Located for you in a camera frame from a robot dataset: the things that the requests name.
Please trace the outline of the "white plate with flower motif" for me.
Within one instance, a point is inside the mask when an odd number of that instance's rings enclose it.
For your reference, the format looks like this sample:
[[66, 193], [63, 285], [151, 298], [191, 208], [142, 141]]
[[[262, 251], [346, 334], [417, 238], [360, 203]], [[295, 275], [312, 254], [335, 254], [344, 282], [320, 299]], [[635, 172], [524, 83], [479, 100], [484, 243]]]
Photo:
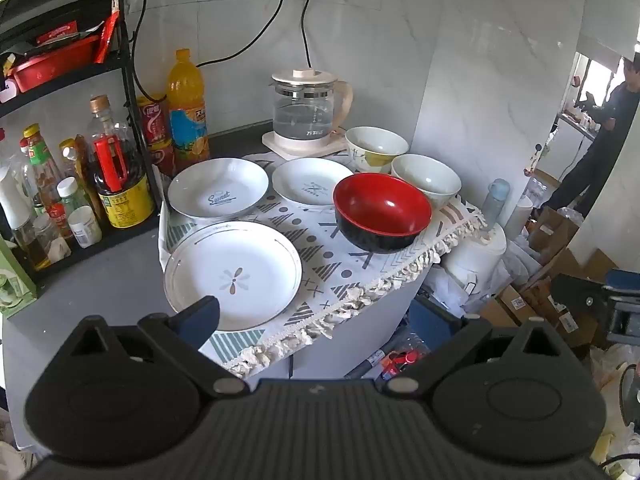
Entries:
[[178, 245], [166, 264], [164, 289], [177, 312], [215, 297], [218, 330], [238, 332], [284, 311], [302, 274], [298, 252], [283, 234], [257, 222], [231, 221], [206, 226]]

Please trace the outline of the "plain white bowl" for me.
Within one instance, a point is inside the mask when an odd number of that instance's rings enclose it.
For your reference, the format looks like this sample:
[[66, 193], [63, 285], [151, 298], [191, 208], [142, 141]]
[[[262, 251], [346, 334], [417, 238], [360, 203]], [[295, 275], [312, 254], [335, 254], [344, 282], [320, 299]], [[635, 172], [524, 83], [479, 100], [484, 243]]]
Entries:
[[432, 209], [442, 209], [462, 188], [457, 173], [437, 159], [418, 154], [403, 154], [392, 161], [392, 175], [418, 188]]

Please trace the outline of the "white Sweet deep plate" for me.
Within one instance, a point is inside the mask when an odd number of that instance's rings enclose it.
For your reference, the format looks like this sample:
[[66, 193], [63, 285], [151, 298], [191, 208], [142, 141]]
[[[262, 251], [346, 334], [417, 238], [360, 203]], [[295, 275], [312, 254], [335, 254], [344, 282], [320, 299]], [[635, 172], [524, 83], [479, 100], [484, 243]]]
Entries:
[[198, 162], [177, 174], [167, 199], [179, 214], [201, 221], [242, 216], [267, 193], [269, 177], [261, 166], [240, 158]]

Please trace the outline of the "red and black bowl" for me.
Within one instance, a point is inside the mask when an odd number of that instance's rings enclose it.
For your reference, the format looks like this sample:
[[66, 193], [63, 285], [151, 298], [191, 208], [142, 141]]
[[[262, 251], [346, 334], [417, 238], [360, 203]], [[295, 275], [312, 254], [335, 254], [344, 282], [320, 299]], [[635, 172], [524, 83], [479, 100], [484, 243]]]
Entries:
[[337, 227], [366, 252], [389, 254], [409, 247], [430, 225], [433, 209], [412, 184], [390, 174], [362, 172], [333, 191]]

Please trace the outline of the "white Bakery deep plate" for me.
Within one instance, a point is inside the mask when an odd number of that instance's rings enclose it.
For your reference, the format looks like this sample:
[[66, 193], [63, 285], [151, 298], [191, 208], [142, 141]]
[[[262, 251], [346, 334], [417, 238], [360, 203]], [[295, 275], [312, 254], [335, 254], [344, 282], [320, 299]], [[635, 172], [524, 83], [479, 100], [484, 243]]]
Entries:
[[285, 162], [271, 175], [273, 191], [296, 206], [323, 208], [333, 205], [334, 188], [352, 175], [344, 165], [323, 158]]

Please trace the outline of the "white bowl with yellow pattern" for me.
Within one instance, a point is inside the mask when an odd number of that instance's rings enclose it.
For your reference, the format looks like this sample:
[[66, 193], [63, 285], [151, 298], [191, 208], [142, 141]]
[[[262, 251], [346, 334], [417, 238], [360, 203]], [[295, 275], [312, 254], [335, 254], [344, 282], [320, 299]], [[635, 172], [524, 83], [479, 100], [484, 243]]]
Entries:
[[350, 166], [359, 172], [389, 174], [393, 160], [409, 151], [402, 136], [378, 127], [350, 128], [345, 140]]

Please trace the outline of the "cardboard box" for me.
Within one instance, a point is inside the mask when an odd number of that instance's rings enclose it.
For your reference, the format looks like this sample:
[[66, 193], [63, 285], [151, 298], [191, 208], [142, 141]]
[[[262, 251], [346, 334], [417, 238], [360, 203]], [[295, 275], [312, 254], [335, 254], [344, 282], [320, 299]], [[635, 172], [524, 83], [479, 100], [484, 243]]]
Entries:
[[579, 310], [562, 301], [558, 292], [552, 292], [552, 280], [566, 275], [603, 284], [605, 274], [617, 268], [618, 265], [600, 249], [585, 264], [580, 264], [572, 252], [564, 248], [541, 269], [535, 281], [520, 290], [506, 286], [482, 307], [480, 315], [496, 327], [521, 326], [532, 316], [538, 316], [549, 322], [570, 348], [588, 344], [607, 349], [612, 344], [606, 341], [596, 316], [588, 312], [587, 306]]

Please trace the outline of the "light blue water bottle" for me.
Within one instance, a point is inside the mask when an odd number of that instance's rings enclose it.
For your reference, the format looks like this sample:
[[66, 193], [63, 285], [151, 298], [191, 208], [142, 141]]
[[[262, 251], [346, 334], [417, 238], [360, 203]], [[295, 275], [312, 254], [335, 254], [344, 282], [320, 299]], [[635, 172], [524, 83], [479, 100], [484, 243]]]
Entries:
[[497, 222], [510, 191], [510, 183], [501, 178], [493, 180], [488, 186], [488, 193], [480, 207], [486, 223], [485, 231], [490, 231]]

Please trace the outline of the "person in dark clothes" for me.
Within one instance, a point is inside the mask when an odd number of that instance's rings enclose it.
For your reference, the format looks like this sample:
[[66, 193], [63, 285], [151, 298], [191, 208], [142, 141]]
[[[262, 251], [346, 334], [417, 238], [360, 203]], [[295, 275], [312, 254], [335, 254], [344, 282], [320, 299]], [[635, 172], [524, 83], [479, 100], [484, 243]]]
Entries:
[[562, 180], [539, 211], [548, 207], [560, 210], [582, 196], [575, 210], [587, 217], [610, 176], [634, 121], [639, 104], [639, 53], [624, 58], [624, 80], [613, 89], [602, 106], [593, 95], [578, 102], [591, 119], [600, 125], [596, 138], [576, 166]]

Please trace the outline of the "green cap seasoning jar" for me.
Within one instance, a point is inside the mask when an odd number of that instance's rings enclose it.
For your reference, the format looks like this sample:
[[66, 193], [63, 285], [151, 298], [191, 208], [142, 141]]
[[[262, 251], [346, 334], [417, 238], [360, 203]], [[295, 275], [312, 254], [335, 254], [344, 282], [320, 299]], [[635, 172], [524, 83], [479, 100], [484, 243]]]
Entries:
[[84, 188], [75, 177], [67, 177], [58, 182], [56, 190], [64, 207], [66, 219], [69, 219], [70, 215], [80, 207], [90, 206], [90, 200]]

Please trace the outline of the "patterned white tablecloth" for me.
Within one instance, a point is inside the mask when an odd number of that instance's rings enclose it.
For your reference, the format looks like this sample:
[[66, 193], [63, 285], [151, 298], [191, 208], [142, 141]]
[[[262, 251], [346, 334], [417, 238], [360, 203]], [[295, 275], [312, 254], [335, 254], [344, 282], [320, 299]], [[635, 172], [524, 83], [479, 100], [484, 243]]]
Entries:
[[269, 177], [268, 191], [254, 207], [236, 218], [201, 221], [179, 214], [163, 200], [158, 228], [163, 272], [181, 242], [219, 223], [257, 222], [277, 230], [296, 248], [303, 274], [288, 307], [250, 330], [222, 332], [216, 328], [202, 345], [203, 354], [240, 377], [257, 374], [316, 339], [328, 338], [335, 326], [372, 302], [416, 281], [484, 224], [477, 207], [454, 196], [433, 214], [430, 225], [409, 247], [391, 254], [366, 252], [346, 240], [332, 206], [303, 208], [273, 191], [271, 175], [284, 163], [283, 158], [255, 154], [241, 159], [261, 166]]

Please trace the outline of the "tall bottle with brown cap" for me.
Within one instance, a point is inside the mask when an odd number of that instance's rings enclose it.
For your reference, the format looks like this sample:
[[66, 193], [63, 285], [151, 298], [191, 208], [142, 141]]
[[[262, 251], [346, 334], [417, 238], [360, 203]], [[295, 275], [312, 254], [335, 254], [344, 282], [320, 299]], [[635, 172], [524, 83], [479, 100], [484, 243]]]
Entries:
[[127, 123], [113, 113], [106, 94], [92, 98], [90, 110], [92, 119], [89, 125], [89, 134], [92, 142], [96, 142], [104, 136], [117, 136], [122, 142], [134, 140]]

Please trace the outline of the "orange juice bottle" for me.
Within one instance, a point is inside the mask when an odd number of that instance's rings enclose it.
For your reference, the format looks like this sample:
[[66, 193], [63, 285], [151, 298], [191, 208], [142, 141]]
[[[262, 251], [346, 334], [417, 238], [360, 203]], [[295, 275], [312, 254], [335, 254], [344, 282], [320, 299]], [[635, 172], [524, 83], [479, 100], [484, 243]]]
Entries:
[[175, 52], [167, 77], [167, 99], [172, 144], [179, 171], [209, 159], [205, 84], [189, 49]]

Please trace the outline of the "glass electric kettle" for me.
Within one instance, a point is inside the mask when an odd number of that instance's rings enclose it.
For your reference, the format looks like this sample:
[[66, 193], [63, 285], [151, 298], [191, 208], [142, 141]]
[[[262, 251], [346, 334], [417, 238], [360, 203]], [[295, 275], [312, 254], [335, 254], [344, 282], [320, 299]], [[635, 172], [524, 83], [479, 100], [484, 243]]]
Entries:
[[271, 80], [273, 130], [282, 138], [323, 139], [344, 122], [352, 107], [352, 86], [324, 70], [282, 70]]

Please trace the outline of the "red plastic basket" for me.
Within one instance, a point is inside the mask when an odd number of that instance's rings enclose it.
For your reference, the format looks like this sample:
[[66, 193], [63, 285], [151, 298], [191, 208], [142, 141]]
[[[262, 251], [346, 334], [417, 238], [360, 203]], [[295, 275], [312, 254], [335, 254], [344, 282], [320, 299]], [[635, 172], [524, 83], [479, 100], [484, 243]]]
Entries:
[[65, 47], [30, 58], [17, 65], [9, 76], [22, 93], [35, 89], [58, 77], [90, 66], [100, 43], [98, 35], [78, 39]]

